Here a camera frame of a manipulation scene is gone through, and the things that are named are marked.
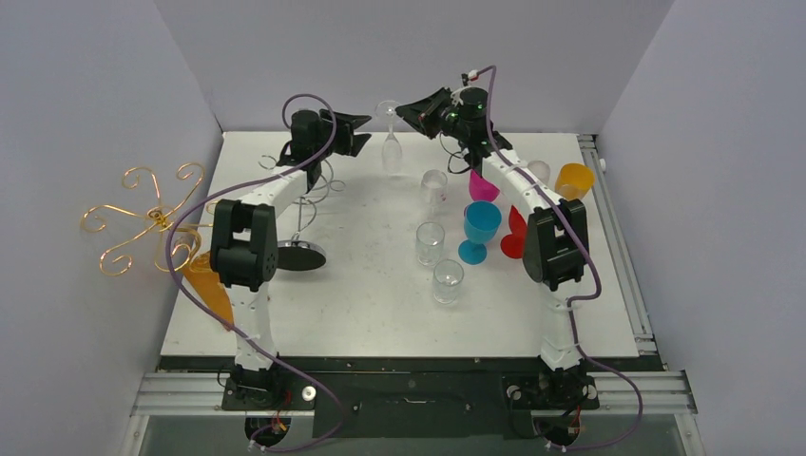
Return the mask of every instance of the white table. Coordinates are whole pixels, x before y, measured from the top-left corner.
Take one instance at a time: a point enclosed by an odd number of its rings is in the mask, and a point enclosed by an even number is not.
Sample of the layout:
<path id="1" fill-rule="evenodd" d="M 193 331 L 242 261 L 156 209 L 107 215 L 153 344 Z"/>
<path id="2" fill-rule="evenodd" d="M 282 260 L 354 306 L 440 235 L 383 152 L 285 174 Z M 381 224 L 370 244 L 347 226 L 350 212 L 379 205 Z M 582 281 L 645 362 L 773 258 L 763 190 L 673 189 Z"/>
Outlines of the white table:
<path id="1" fill-rule="evenodd" d="M 507 134 L 523 160 L 551 166 L 550 186 L 563 164 L 582 162 L 576 136 Z M 531 281 L 521 260 L 504 256 L 501 237 L 509 232 L 509 204 L 495 202 L 503 223 L 488 244 L 480 265 L 465 267 L 462 294 L 445 307 L 432 299 L 432 270 L 414 259 L 414 232 L 425 220 L 419 182 L 429 169 L 445 170 L 449 155 L 439 141 L 416 133 L 398 133 L 403 146 L 403 175 L 385 176 L 380 151 L 386 134 L 374 134 L 357 158 L 332 156 L 340 193 L 319 204 L 316 221 L 302 238 L 321 245 L 327 264 L 316 271 L 278 271 L 270 282 L 272 333 L 286 356 L 537 356 L 541 347 L 540 299 L 546 287 Z M 210 192 L 265 177 L 261 155 L 276 156 L 287 132 L 229 132 L 224 139 Z M 450 150 L 455 142 L 445 140 Z M 453 169 L 464 168 L 454 160 Z M 446 230 L 446 257 L 458 260 L 464 239 L 463 210 L 470 203 L 468 175 L 449 175 L 448 200 L 438 214 Z M 235 192 L 235 199 L 244 192 Z M 587 209 L 591 256 L 602 276 L 602 295 L 577 312 L 581 343 L 592 356 L 637 356 L 613 259 L 592 194 Z M 202 222 L 212 221 L 204 214 Z M 297 226 L 292 205 L 278 219 L 278 235 L 289 238 Z M 202 232 L 209 249 L 209 231 Z M 590 293 L 589 270 L 579 284 L 567 282 L 561 295 Z M 163 356 L 232 356 L 232 333 L 199 311 L 180 294 L 171 315 Z"/>

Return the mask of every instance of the gray floor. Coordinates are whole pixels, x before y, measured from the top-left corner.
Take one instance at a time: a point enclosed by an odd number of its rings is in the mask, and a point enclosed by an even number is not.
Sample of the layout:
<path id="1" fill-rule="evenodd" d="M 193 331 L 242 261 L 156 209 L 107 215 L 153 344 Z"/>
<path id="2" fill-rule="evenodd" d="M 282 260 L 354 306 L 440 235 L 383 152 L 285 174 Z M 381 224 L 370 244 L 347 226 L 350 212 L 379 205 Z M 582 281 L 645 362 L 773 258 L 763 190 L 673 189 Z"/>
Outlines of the gray floor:
<path id="1" fill-rule="evenodd" d="M 579 445 L 615 437 L 629 426 L 630 416 L 583 416 L 584 431 Z M 311 435 L 313 419 L 297 418 L 284 445 L 297 445 Z M 545 452 L 540 441 L 505 441 L 500 436 L 466 439 L 334 439 L 304 452 L 312 455 L 534 455 Z M 241 417 L 152 417 L 145 433 L 141 456 L 254 456 L 246 450 Z M 608 449 L 587 451 L 591 455 L 684 454 L 674 416 L 644 417 L 641 427 L 628 439 Z"/>

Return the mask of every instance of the gray wall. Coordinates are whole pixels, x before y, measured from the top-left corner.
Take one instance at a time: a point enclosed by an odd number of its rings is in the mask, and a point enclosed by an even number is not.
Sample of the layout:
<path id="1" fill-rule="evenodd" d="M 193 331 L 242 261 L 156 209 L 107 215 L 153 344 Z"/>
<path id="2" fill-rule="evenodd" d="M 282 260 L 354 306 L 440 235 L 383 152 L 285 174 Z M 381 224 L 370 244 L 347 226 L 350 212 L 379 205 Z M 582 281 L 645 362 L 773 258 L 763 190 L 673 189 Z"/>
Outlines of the gray wall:
<path id="1" fill-rule="evenodd" d="M 225 130 L 280 129 L 300 91 L 372 113 L 495 63 L 502 128 L 596 132 L 672 0 L 155 3 Z"/>
<path id="2" fill-rule="evenodd" d="M 804 454 L 806 3 L 677 0 L 599 138 L 709 454 Z"/>
<path id="3" fill-rule="evenodd" d="M 0 1 L 0 454 L 116 454 L 176 294 L 98 255 L 132 225 L 86 235 L 91 205 L 144 209 L 123 172 L 150 165 L 166 202 L 183 162 L 211 164 L 218 126 L 150 0 Z"/>

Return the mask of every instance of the glass base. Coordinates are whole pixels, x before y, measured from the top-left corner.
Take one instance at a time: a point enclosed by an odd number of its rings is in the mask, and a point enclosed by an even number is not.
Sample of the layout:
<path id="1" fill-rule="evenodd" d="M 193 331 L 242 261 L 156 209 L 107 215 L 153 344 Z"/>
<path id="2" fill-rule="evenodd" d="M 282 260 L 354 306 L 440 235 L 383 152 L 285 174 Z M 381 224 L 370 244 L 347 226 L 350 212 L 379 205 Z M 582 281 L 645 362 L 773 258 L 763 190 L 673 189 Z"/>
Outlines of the glass base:
<path id="1" fill-rule="evenodd" d="M 487 259 L 487 247 L 465 240 L 459 244 L 459 258 L 468 264 L 479 264 Z"/>

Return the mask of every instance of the purple cable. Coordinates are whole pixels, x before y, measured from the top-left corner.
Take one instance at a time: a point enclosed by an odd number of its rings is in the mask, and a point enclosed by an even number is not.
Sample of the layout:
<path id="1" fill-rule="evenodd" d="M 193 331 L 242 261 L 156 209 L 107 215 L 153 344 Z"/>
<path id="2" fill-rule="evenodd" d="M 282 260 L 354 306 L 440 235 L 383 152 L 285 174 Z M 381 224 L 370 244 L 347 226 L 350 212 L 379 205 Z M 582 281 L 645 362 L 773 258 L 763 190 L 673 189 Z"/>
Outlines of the purple cable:
<path id="1" fill-rule="evenodd" d="M 501 153 L 501 149 L 498 148 L 498 143 L 495 142 L 495 139 L 492 136 L 492 122 L 490 121 L 489 118 L 489 112 L 491 110 L 491 104 L 492 104 L 492 87 L 495 84 L 495 73 L 498 71 L 498 67 L 495 65 L 487 66 L 486 68 L 479 70 L 477 75 L 482 75 L 488 71 L 492 71 L 492 73 L 489 76 L 489 88 L 487 91 L 487 135 L 489 137 L 489 142 L 495 149 L 495 153 L 498 155 L 498 158 L 501 159 L 501 161 L 504 162 L 507 166 L 512 166 L 512 162 L 509 161 L 509 159 L 507 159 L 507 157 Z M 537 193 L 540 195 L 540 197 L 543 198 L 543 200 L 545 200 L 549 206 L 551 206 L 551 210 L 554 211 L 554 214 L 556 214 L 560 222 L 563 223 L 563 227 L 566 228 L 566 233 L 568 233 L 568 235 L 571 237 L 571 240 L 573 240 L 574 244 L 576 244 L 577 248 L 579 249 L 580 253 L 585 259 L 585 262 L 587 263 L 588 267 L 590 267 L 590 273 L 593 275 L 593 281 L 596 284 L 596 290 L 593 292 L 593 294 L 572 296 L 567 301 L 569 307 L 568 317 L 571 320 L 571 332 L 573 333 L 574 344 L 576 344 L 577 350 L 579 351 L 580 355 L 584 358 L 584 360 L 587 361 L 588 363 L 592 364 L 593 366 L 596 366 L 597 368 L 603 371 L 608 371 L 622 378 L 625 382 L 627 382 L 627 384 L 629 384 L 629 386 L 633 390 L 635 390 L 635 394 L 638 397 L 638 414 L 635 417 L 635 422 L 633 422 L 632 426 L 628 430 L 626 430 L 618 437 L 592 445 L 564 447 L 551 443 L 551 446 L 568 451 L 580 451 L 585 449 L 598 449 L 603 447 L 609 447 L 611 445 L 618 444 L 620 441 L 632 435 L 632 433 L 635 432 L 635 430 L 641 424 L 641 419 L 643 418 L 643 398 L 641 396 L 641 391 L 638 389 L 638 385 L 636 385 L 635 382 L 633 382 L 629 377 L 627 377 L 618 370 L 615 370 L 609 366 L 600 363 L 599 361 L 596 361 L 595 359 L 588 356 L 587 353 L 585 353 L 585 351 L 582 349 L 582 345 L 580 345 L 579 331 L 577 330 L 577 321 L 576 317 L 574 316 L 574 311 L 573 309 L 571 309 L 571 304 L 574 301 L 589 301 L 592 299 L 596 299 L 597 297 L 599 297 L 599 295 L 602 294 L 602 280 L 599 278 L 599 272 L 596 270 L 596 266 L 593 265 L 593 260 L 590 258 L 590 254 L 588 253 L 587 249 L 582 244 L 577 234 L 574 233 L 574 230 L 571 229 L 571 225 L 570 223 L 568 223 L 566 216 L 563 215 L 563 211 L 561 211 L 560 208 L 557 207 L 556 204 L 554 204 L 554 201 L 552 201 L 551 198 L 548 197 L 546 192 L 544 192 L 543 189 L 540 188 L 540 185 L 537 185 L 537 182 L 531 178 L 531 175 L 528 172 L 521 169 L 520 167 L 516 167 L 515 171 L 517 171 L 518 174 L 523 176 L 524 179 L 527 180 L 527 182 L 533 185 L 533 188 L 537 190 Z"/>
<path id="2" fill-rule="evenodd" d="M 299 93 L 299 94 L 294 95 L 293 97 L 289 98 L 288 100 L 286 100 L 285 104 L 282 106 L 282 122 L 286 126 L 288 126 L 288 122 L 286 122 L 286 120 L 285 120 L 285 110 L 288 107 L 288 104 L 291 103 L 293 100 L 296 100 L 297 98 L 313 98 L 314 100 L 319 101 L 320 103 L 325 105 L 325 107 L 327 107 L 328 111 L 330 111 L 330 115 L 331 115 L 332 118 L 334 118 L 336 116 L 336 114 L 334 113 L 334 111 L 330 107 L 330 105 L 326 101 L 324 101 L 324 99 L 322 99 L 321 97 L 318 97 L 317 95 L 314 95 L 314 94 L 311 94 L 311 93 Z M 303 168 L 308 163 L 316 160 L 319 156 L 321 156 L 323 153 L 325 153 L 325 151 L 328 149 L 328 147 L 330 147 L 330 145 L 333 142 L 333 139 L 335 137 L 336 137 L 336 123 L 333 122 L 333 128 L 331 129 L 331 133 L 330 133 L 330 137 L 328 138 L 328 141 L 325 143 L 324 146 L 322 146 L 321 149 L 319 149 L 316 152 L 316 154 L 311 156 L 308 160 L 303 161 L 299 165 L 297 165 L 294 168 L 289 169 L 288 171 L 285 171 L 283 173 L 276 174 L 276 175 L 273 175 L 273 176 L 269 176 L 268 178 L 265 178 L 265 179 L 251 180 L 251 181 L 248 181 L 248 182 L 239 183 L 237 185 L 233 185 L 231 187 L 225 188 L 225 189 L 221 190 L 220 192 L 216 192 L 213 195 L 208 196 L 207 198 L 203 199 L 201 202 L 199 202 L 195 206 L 193 206 L 190 209 L 188 209 L 187 211 L 185 211 L 182 215 L 180 215 L 176 219 L 176 221 L 174 221 L 173 225 L 171 225 L 171 229 L 168 231 L 168 239 L 165 242 L 165 258 L 168 261 L 167 264 L 172 264 L 173 263 L 172 258 L 171 258 L 171 245 L 173 244 L 174 234 L 176 233 L 177 228 L 182 224 L 182 221 L 185 220 L 190 214 L 192 214 L 193 212 L 196 212 L 197 210 L 201 209 L 207 202 L 209 202 L 211 200 L 214 200 L 214 199 L 216 199 L 218 197 L 221 197 L 222 195 L 225 195 L 225 194 L 227 194 L 229 192 L 233 192 L 235 190 L 239 190 L 239 189 L 244 188 L 244 187 L 250 187 L 250 186 L 253 186 L 253 185 L 261 185 L 261 184 L 265 184 L 265 183 L 268 183 L 268 182 L 271 182 L 271 181 L 276 181 L 277 179 L 279 179 L 281 177 L 287 176 L 287 175 L 289 175 L 289 174 L 291 174 L 291 173 L 293 173 L 295 171 L 298 171 L 299 169 Z M 285 153 L 285 151 L 288 148 L 289 144 L 290 143 L 287 142 L 282 147 L 282 151 L 280 152 L 281 156 Z M 341 410 L 341 415 L 342 415 L 341 420 L 332 429 L 328 430 L 327 432 L 325 432 L 321 436 L 317 437 L 316 439 L 312 440 L 311 442 L 308 442 L 308 443 L 305 443 L 305 444 L 302 444 L 302 445 L 298 445 L 298 446 L 292 446 L 290 448 L 266 448 L 265 450 L 267 452 L 270 452 L 270 453 L 290 453 L 292 451 L 300 451 L 300 450 L 303 450 L 303 449 L 310 448 L 310 447 L 313 447 L 315 445 L 318 445 L 321 442 L 325 441 L 326 439 L 332 437 L 334 434 L 336 434 L 338 432 L 338 430 L 344 424 L 344 417 L 347 414 L 346 414 L 346 411 L 344 409 L 344 406 L 341 404 L 341 401 L 338 400 L 338 397 L 336 397 L 336 395 L 329 388 L 324 386 L 324 384 L 322 384 L 321 382 L 316 380 L 316 378 L 312 377 L 311 375 L 303 372 L 302 370 L 299 370 L 299 369 L 295 368 L 294 366 L 286 363 L 285 361 L 277 358 L 273 354 L 271 354 L 268 351 L 266 351 L 263 348 L 261 348 L 241 328 L 238 328 L 238 327 L 232 325 L 230 322 L 228 322 L 224 318 L 221 318 L 216 313 L 214 313 L 213 311 L 209 310 L 207 308 L 207 306 L 205 306 L 195 296 L 193 296 L 187 290 L 187 288 L 184 287 L 184 284 L 182 284 L 182 279 L 180 278 L 179 273 L 177 271 L 175 271 L 173 268 L 168 268 L 168 271 L 170 272 L 171 278 L 173 278 L 174 282 L 176 282 L 177 287 L 179 287 L 180 291 L 182 293 L 184 293 L 184 295 L 187 296 L 187 298 L 190 299 L 190 302 L 195 304 L 196 307 L 201 309 L 205 314 L 208 314 L 211 317 L 213 317 L 216 321 L 221 323 L 224 328 L 232 331 L 233 333 L 237 334 L 238 337 L 244 339 L 246 341 L 246 343 L 249 344 L 250 347 L 255 349 L 256 352 L 258 352 L 258 353 L 262 354 L 263 356 L 271 359 L 273 362 L 279 364 L 281 367 L 287 369 L 288 371 L 291 371 L 291 372 L 295 373 L 296 375 L 298 375 L 302 379 L 304 379 L 304 380 L 306 380 L 308 382 L 311 382 L 318 389 L 324 391 L 325 394 L 327 394 L 328 396 L 330 396 L 331 399 L 333 399 L 333 401 L 336 403 L 338 408 Z M 256 430 L 255 432 L 252 433 L 252 435 L 249 437 L 249 439 L 254 442 L 256 437 L 258 437 L 262 432 L 268 430 L 269 428 L 271 428 L 271 425 L 259 428 L 258 430 Z"/>

